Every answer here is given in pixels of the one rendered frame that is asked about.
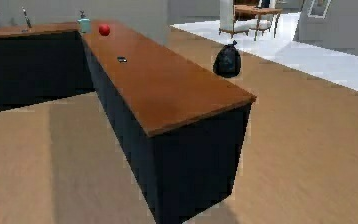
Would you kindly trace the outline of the black counter with wooden top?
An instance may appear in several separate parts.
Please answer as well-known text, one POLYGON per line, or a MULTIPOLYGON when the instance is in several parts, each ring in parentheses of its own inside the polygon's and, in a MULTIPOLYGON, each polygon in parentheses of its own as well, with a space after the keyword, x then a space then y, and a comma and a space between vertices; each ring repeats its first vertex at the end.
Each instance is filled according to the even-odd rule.
POLYGON ((10 98, 95 90, 156 224, 182 224, 231 194, 255 97, 119 22, 102 36, 100 24, 0 29, 0 82, 10 98))

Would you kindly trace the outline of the black garbage bag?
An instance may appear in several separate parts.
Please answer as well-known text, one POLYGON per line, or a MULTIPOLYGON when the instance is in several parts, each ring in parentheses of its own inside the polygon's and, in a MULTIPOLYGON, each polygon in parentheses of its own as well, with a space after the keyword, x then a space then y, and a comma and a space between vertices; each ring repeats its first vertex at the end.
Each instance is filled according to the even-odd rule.
POLYGON ((213 64, 213 72, 225 78, 235 77, 241 70, 241 56, 235 48, 236 41, 225 45, 217 54, 213 64))

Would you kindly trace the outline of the white cushioned wooden chair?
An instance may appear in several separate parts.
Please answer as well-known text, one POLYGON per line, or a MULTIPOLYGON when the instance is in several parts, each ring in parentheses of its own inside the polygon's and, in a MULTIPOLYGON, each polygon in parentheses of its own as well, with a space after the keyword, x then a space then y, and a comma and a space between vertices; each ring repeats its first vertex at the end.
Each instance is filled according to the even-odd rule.
POLYGON ((219 32, 229 33, 231 37, 237 33, 249 33, 250 29, 246 21, 236 23, 233 0, 219 0, 219 5, 219 32))

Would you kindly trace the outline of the brown wooden table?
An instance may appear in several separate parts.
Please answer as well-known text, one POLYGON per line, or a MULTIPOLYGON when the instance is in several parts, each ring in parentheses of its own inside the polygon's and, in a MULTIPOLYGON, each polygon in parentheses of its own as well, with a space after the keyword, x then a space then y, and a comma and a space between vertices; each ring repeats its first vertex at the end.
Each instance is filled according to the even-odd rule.
POLYGON ((255 19, 246 21, 250 30, 255 31, 254 39, 257 39, 258 32, 264 33, 266 30, 270 30, 272 26, 272 19, 275 19, 275 25, 278 25, 281 9, 277 8, 259 8, 250 5, 235 5, 234 12, 236 15, 249 14, 254 15, 255 19))

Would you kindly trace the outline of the teal soap dispenser bottle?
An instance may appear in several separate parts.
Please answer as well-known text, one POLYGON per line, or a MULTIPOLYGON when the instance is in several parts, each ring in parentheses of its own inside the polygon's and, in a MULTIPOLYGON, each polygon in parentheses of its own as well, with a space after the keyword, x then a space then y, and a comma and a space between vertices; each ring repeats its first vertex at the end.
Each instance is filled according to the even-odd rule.
POLYGON ((88 33, 91 31, 91 21, 86 17, 83 10, 80 11, 80 18, 78 19, 81 33, 88 33))

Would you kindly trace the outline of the white framed window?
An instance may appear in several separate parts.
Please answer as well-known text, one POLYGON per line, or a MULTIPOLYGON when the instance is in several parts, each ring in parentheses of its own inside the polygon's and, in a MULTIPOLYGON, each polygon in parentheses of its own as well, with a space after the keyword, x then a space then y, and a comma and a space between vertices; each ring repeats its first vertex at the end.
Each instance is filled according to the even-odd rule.
POLYGON ((307 11, 310 18, 324 19, 332 0, 311 0, 307 11))

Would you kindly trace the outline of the grey metal faucet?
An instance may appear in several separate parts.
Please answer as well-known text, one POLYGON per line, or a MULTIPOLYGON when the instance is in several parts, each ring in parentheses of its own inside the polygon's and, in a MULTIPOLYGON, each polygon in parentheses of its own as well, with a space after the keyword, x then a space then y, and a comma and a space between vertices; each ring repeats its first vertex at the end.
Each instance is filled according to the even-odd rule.
POLYGON ((23 11, 23 15, 24 15, 25 22, 27 25, 27 27, 23 30, 23 32, 28 32, 32 28, 32 24, 31 24, 31 21, 27 15, 27 11, 26 11, 25 7, 22 7, 22 11, 23 11))

